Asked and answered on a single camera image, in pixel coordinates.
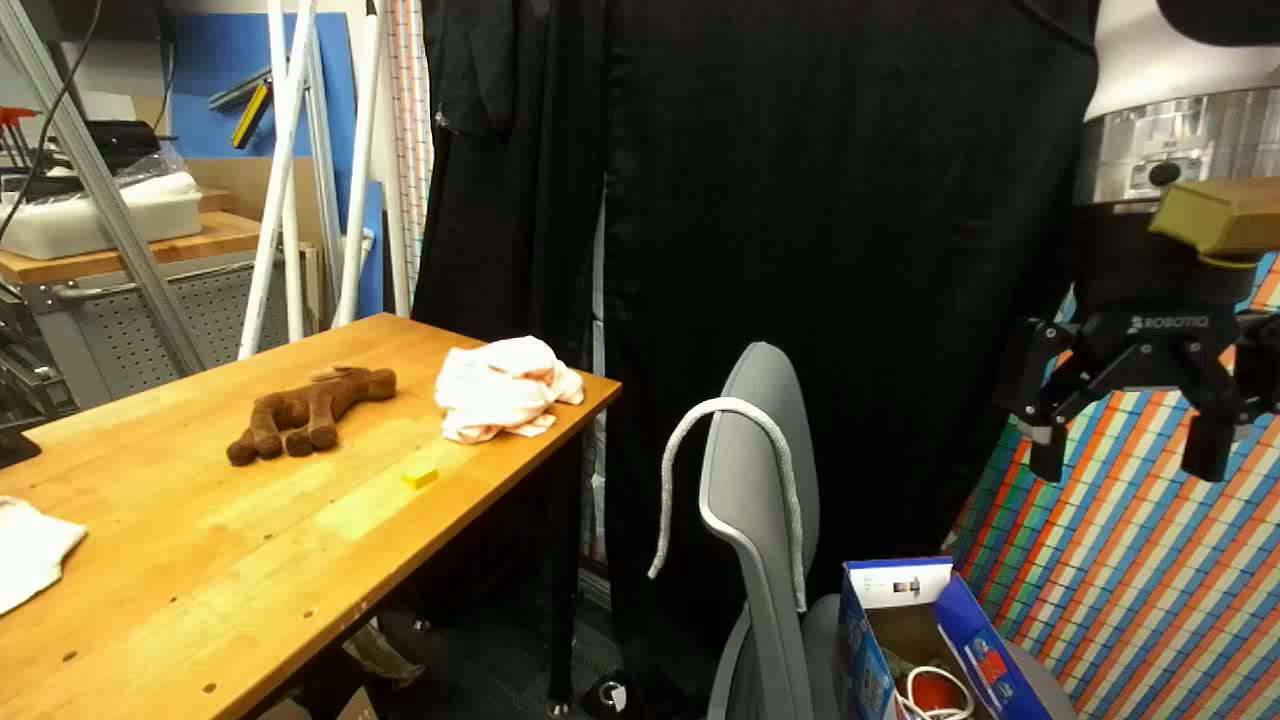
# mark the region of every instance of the white pole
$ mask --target white pole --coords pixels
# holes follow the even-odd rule
[[[283,86],[283,7],[267,2],[267,42],[273,42],[273,82]],[[283,170],[283,306],[289,306],[289,341],[301,341],[304,326],[304,283],[301,283],[301,252],[297,252],[297,182],[291,165]]]
[[[318,0],[301,0],[291,48],[289,48],[289,73],[283,73],[283,86],[275,97],[275,150],[273,150],[263,222],[257,232],[257,260],[253,260],[253,283],[250,283],[250,302],[246,302],[239,360],[257,353],[262,332],[263,332],[273,264],[275,264],[275,226],[282,226],[282,208],[283,208],[282,200],[283,200],[283,179],[289,179],[289,165],[291,165],[297,110],[301,110],[301,91],[304,91],[311,26],[318,26]]]
[[[365,15],[367,64],[365,64],[361,82],[356,82],[361,102],[356,102],[356,146],[351,146],[350,232],[346,232],[346,283],[339,283],[339,299],[337,299],[337,313],[331,313],[331,326],[351,323],[351,314],[356,314],[365,190],[367,190],[365,182],[367,182],[367,142],[372,142],[381,34],[385,34],[385,11],[367,2],[367,15]]]

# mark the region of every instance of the brown stuffed toy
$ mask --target brown stuffed toy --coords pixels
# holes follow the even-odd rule
[[[331,366],[308,387],[273,392],[253,405],[250,429],[229,444],[233,463],[311,457],[337,449],[337,424],[365,399],[393,399],[393,366]]]

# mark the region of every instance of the cardboard box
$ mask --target cardboard box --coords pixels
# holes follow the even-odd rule
[[[1258,260],[1280,235],[1280,179],[1174,182],[1151,232],[1191,244],[1209,260]]]
[[[837,659],[855,720],[903,717],[898,680],[922,664],[969,680],[972,717],[1054,717],[950,554],[849,560]]]

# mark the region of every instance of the wooden board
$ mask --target wooden board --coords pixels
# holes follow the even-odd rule
[[[43,457],[5,468],[0,495],[88,534],[0,614],[0,717],[253,713],[621,392],[587,374],[536,441],[450,444],[434,384],[464,344],[372,314],[35,429]],[[257,395],[331,364],[396,366],[399,395],[351,408],[339,453],[225,461]]]
[[[253,252],[257,249],[257,219],[233,212],[201,212],[198,235],[151,239],[150,252],[157,264],[225,257],[225,252]],[[56,257],[33,260],[0,252],[0,276],[12,283],[64,283],[76,276],[125,271],[117,252],[84,252],[84,257]]]

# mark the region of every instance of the metal pole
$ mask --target metal pole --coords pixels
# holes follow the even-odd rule
[[[324,91],[324,59],[319,34],[308,50],[308,138],[311,138],[311,179],[318,179],[318,212],[319,212],[319,249],[324,249],[324,283],[337,296],[339,287],[339,212],[337,212],[337,170],[331,170],[331,135],[329,135],[329,91]]]
[[[267,0],[267,42],[273,42],[273,82],[283,86],[283,7]],[[289,341],[301,341],[304,326],[304,283],[301,283],[301,252],[297,252],[297,182],[291,165],[283,179],[283,306],[289,306]]]
[[[365,239],[365,196],[367,196],[367,142],[372,142],[372,114],[377,114],[377,76],[381,76],[381,42],[385,42],[385,7],[372,0],[365,2],[365,48],[367,64],[356,80],[356,146],[351,146],[351,188],[350,188],[350,232],[346,232],[346,281],[337,293],[331,326],[356,319],[356,287],[361,287],[361,239]]]
[[[273,146],[273,177],[267,177],[267,200],[263,200],[263,222],[257,232],[257,264],[250,281],[250,302],[246,302],[246,326],[239,326],[239,360],[257,354],[263,313],[267,313],[267,287],[273,287],[273,264],[275,264],[275,232],[283,212],[283,182],[291,165],[291,138],[297,138],[297,110],[304,97],[304,73],[308,73],[308,42],[318,32],[318,0],[301,0],[291,48],[289,48],[289,73],[283,86],[275,86],[275,146]]]
[[[25,2],[10,2],[0,0],[0,41],[10,48],[10,55],[25,67],[35,101],[43,106],[54,106],[56,91],[59,91],[59,76],[54,67],[49,48],[42,42],[42,32],[33,26]],[[98,219],[108,235],[108,244],[119,252],[129,276],[140,287],[140,299],[162,332],[162,344],[169,348],[174,364],[181,374],[192,374],[205,366],[198,341],[185,323],[181,302],[174,299],[169,283],[157,276],[151,257],[144,252],[144,239],[136,235],[125,196],[106,165],[106,156],[98,150],[84,121],[76,114],[76,106],[59,102],[54,110],[54,126],[59,135],[59,142],[68,146],[84,190],[98,204]]]

